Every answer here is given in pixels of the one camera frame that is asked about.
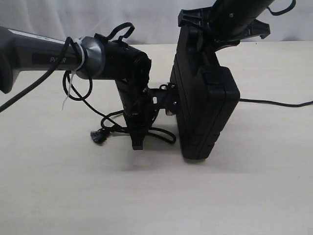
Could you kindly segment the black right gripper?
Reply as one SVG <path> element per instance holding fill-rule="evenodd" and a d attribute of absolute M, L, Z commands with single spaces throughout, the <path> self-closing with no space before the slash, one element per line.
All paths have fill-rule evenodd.
<path fill-rule="evenodd" d="M 189 67 L 197 73 L 202 66 L 220 66 L 216 52 L 236 47 L 240 41 L 270 34 L 269 24 L 256 18 L 271 5 L 269 0 L 217 0 L 211 7 L 181 10 L 178 26 L 189 27 Z M 203 32 L 211 35 L 210 51 Z"/>

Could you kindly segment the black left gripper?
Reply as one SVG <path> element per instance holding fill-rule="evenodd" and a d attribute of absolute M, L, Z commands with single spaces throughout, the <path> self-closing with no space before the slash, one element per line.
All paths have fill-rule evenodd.
<path fill-rule="evenodd" d="M 146 122 L 154 119 L 155 109 L 164 109 L 167 116 L 180 112 L 178 88 L 175 83 L 162 84 L 153 88 L 152 98 L 148 88 L 152 60 L 148 55 L 121 40 L 109 41 L 108 37 L 97 33 L 94 38 L 101 43 L 105 54 L 103 69 L 94 79 L 115 81 L 124 114 L 128 117 L 132 148 L 142 150 Z"/>

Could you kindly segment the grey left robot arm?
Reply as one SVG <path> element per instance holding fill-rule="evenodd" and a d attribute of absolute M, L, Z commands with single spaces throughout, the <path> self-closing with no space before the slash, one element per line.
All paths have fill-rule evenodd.
<path fill-rule="evenodd" d="M 132 23 L 123 23 L 108 36 L 95 34 L 80 39 L 60 41 L 44 36 L 2 27 L 0 29 L 0 90 L 9 93 L 22 71 L 44 71 L 29 87 L 1 106 L 4 111 L 45 81 L 54 71 L 63 71 L 66 95 L 74 90 L 74 75 L 88 80 L 113 80 L 118 89 L 123 109 L 115 112 L 124 117 L 126 126 L 113 122 L 101 124 L 90 136 L 102 144 L 111 133 L 128 134 L 134 150 L 143 148 L 146 136 L 174 144 L 176 136 L 153 126 L 160 110 L 176 115 L 180 111 L 178 88 L 167 83 L 149 88 L 152 65 L 148 55 L 125 42 L 134 31 Z"/>

